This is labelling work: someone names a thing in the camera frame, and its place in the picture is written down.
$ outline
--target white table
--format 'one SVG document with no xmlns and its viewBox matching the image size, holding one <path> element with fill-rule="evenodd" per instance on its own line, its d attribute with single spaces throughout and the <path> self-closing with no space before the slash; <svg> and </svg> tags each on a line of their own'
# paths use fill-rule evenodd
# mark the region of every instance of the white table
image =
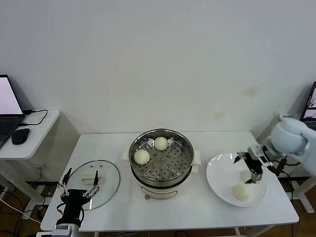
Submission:
<svg viewBox="0 0 316 237">
<path fill-rule="evenodd" d="M 25 118 L 26 123 L 38 123 L 45 112 L 37 112 L 27 115 Z M 29 128 L 30 134 L 25 143 L 21 145 L 13 145 L 11 138 L 0 148 L 0 184 L 5 187 L 5 191 L 12 191 L 14 187 L 13 184 L 24 194 L 31 198 L 26 210 L 34 209 L 35 205 L 43 204 L 44 198 L 40 195 L 43 191 L 43 185 L 39 186 L 35 191 L 31 186 L 29 186 L 21 174 L 18 173 L 13 165 L 8 160 L 26 160 L 31 158 L 43 139 L 50 131 L 52 126 L 55 124 L 60 113 L 58 110 L 48 110 L 47 116 L 39 125 L 28 125 L 18 127 L 17 129 Z M 49 204 L 50 199 L 46 198 L 45 203 Z"/>
<path fill-rule="evenodd" d="M 74 149 L 64 174 L 70 167 L 97 159 L 114 163 L 121 177 L 117 193 L 105 205 L 85 212 L 82 232 L 153 231 L 211 229 L 256 226 L 248 236 L 258 236 L 277 224 L 294 223 L 299 217 L 274 174 L 266 172 L 266 198 L 256 207 L 241 208 L 221 200 L 206 179 L 209 160 L 220 153 L 246 151 L 256 140 L 249 131 L 184 132 L 201 152 L 198 173 L 192 173 L 185 190 L 171 199 L 144 199 L 130 167 L 122 158 L 123 151 L 139 134 L 82 135 Z M 56 190 L 41 228 L 52 230 L 61 214 L 56 206 L 61 203 Z"/>
</svg>

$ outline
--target cable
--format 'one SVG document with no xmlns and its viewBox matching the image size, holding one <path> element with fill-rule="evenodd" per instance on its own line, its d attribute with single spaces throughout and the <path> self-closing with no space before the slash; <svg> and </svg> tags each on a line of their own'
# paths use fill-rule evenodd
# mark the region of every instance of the cable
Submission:
<svg viewBox="0 0 316 237">
<path fill-rule="evenodd" d="M 15 235 L 15 233 L 13 233 L 13 232 L 11 232 L 11 231 L 7 231 L 7 230 L 1 230 L 0 233 L 1 233 L 1 232 L 5 232 L 5 233 L 11 234 L 11 235 L 13 235 L 13 236 Z"/>
<path fill-rule="evenodd" d="M 122 236 L 121 236 L 121 234 L 124 234 L 124 233 L 119 233 L 119 234 L 117 235 L 117 237 L 131 236 L 131 235 L 134 235 L 134 234 L 136 234 L 136 233 L 138 233 L 138 232 L 139 232 L 139 231 L 134 232 L 134 233 L 130 233 L 130 234 L 125 234 L 125 235 L 122 235 Z"/>
<path fill-rule="evenodd" d="M 14 198 L 16 198 L 19 201 L 19 203 L 21 205 L 21 208 L 23 208 L 23 204 L 22 204 L 21 200 L 16 195 L 14 195 L 12 193 L 9 193 L 9 192 L 6 192 L 6 191 L 1 191 L 1 193 L 6 193 L 6 194 L 9 194 L 9 195 L 13 196 Z M 0 211 L 0 213 L 3 213 L 3 214 L 16 214 L 16 213 L 9 213 L 9 212 L 3 212 L 3 211 Z"/>
<path fill-rule="evenodd" d="M 285 163 L 284 165 L 287 165 L 287 166 L 298 166 L 299 164 L 301 164 L 300 162 L 297 162 L 297 163 L 294 163 L 294 164 L 288 164 L 288 163 Z"/>
<path fill-rule="evenodd" d="M 15 198 L 19 201 L 19 203 L 20 203 L 20 205 L 21 205 L 21 208 L 22 208 L 22 211 L 24 210 L 23 204 L 22 204 L 21 200 L 20 200 L 17 196 L 13 195 L 12 193 L 6 192 L 6 191 L 1 191 L 1 192 L 2 192 L 2 193 L 9 194 L 9 195 L 15 197 Z M 14 231 L 13 231 L 13 233 L 12 233 L 12 234 L 13 234 L 13 237 L 15 237 L 16 227 L 17 227 L 17 225 L 18 225 L 18 223 L 19 223 L 20 216 L 21 216 L 21 214 L 19 215 L 18 219 L 16 220 L 16 223 L 15 223 L 15 226 L 14 226 Z"/>
<path fill-rule="evenodd" d="M 39 209 L 33 209 L 33 210 L 29 210 L 29 211 L 23 211 L 23 213 L 27 213 L 30 211 L 38 211 Z M 4 211 L 0 211 L 0 213 L 2 214 L 7 214 L 7 215 L 21 215 L 21 213 L 10 213 L 10 212 L 4 212 Z"/>
<path fill-rule="evenodd" d="M 185 231 L 182 231 L 182 230 L 178 230 L 178 231 L 176 231 L 176 233 L 174 234 L 174 236 L 175 237 L 177 237 L 177 234 L 178 234 L 178 232 L 183 232 L 183 233 L 185 233 L 187 236 L 190 236 L 187 232 L 185 232 Z"/>
<path fill-rule="evenodd" d="M 14 209 L 14 210 L 20 212 L 22 215 L 26 216 L 27 218 L 30 218 L 32 221 L 35 221 L 35 222 L 41 224 L 41 222 L 39 222 L 39 221 L 37 221 L 37 220 L 34 220 L 33 218 L 31 218 L 31 217 L 25 215 L 22 211 L 19 211 L 18 209 L 14 208 L 13 206 L 10 206 L 8 203 L 6 203 L 5 201 L 3 201 L 2 199 L 0 199 L 0 201 L 2 201 L 5 205 L 11 207 L 12 209 Z"/>
<path fill-rule="evenodd" d="M 286 173 L 285 171 L 283 171 L 283 170 L 281 171 L 281 173 L 286 174 L 288 176 L 289 180 L 290 180 L 290 184 L 291 184 L 291 203 L 293 205 L 293 186 L 292 186 L 291 176 L 288 173 Z M 291 224 L 291 230 L 292 230 L 292 237 L 293 237 L 293 224 Z"/>
<path fill-rule="evenodd" d="M 40 180 L 40 179 L 41 179 L 41 176 L 42 176 L 42 173 L 41 173 L 41 168 L 39 169 L 39 171 L 40 171 L 39 178 L 38 178 L 37 180 L 33 181 L 32 183 L 30 183 L 29 185 L 33 185 L 35 182 L 37 182 L 38 180 Z"/>
<path fill-rule="evenodd" d="M 19 126 L 27 126 L 27 125 L 39 125 L 43 120 L 44 118 L 46 118 L 47 114 L 48 114 L 48 110 L 25 110 L 24 111 L 24 114 L 31 114 L 31 113 L 36 113 L 36 112 L 42 112 L 42 111 L 46 111 L 44 117 L 41 119 L 41 121 L 39 121 L 38 123 L 26 123 L 26 122 L 23 122 L 23 123 L 20 123 Z"/>
</svg>

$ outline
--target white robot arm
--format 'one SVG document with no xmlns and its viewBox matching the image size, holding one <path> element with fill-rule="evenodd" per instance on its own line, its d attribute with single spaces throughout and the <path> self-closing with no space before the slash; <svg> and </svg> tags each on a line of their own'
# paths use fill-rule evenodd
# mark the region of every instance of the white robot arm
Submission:
<svg viewBox="0 0 316 237">
<path fill-rule="evenodd" d="M 289 154 L 316 175 L 316 131 L 301 121 L 285 118 L 274 126 L 266 143 L 250 146 L 247 153 L 238 153 L 235 162 L 244 159 L 251 171 L 248 183 L 258 183 L 262 177 L 262 165 L 275 172 L 270 160 Z"/>
</svg>

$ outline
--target white side table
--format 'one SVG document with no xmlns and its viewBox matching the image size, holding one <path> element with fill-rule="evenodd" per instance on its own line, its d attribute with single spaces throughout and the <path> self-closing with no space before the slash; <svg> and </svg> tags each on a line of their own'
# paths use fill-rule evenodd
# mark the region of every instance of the white side table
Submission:
<svg viewBox="0 0 316 237">
<path fill-rule="evenodd" d="M 24 121 L 26 123 L 37 123 L 44 115 L 45 112 L 32 113 L 26 116 Z M 5 187 L 5 190 L 9 191 L 14 189 L 12 186 L 13 184 L 16 188 L 31 198 L 28 206 L 26 207 L 26 211 L 33 210 L 38 204 L 43 204 L 44 198 L 40 194 L 44 190 L 45 186 L 40 185 L 37 190 L 34 190 L 25 182 L 24 178 L 21 177 L 21 174 L 7 161 L 27 160 L 31 158 L 47 133 L 55 124 L 59 115 L 60 113 L 58 110 L 48 110 L 48 114 L 41 124 L 18 127 L 17 129 L 29 128 L 31 130 L 27 141 L 21 145 L 13 145 L 11 139 L 8 139 L 0 149 L 0 184 Z M 46 198 L 44 204 L 49 204 L 50 200 L 51 198 Z"/>
</svg>

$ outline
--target laptop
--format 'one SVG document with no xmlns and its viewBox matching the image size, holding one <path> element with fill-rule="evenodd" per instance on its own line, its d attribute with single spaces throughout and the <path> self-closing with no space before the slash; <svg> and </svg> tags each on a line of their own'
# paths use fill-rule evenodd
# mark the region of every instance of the laptop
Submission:
<svg viewBox="0 0 316 237">
<path fill-rule="evenodd" d="M 24 118 L 8 76 L 0 75 L 0 148 Z"/>
</svg>

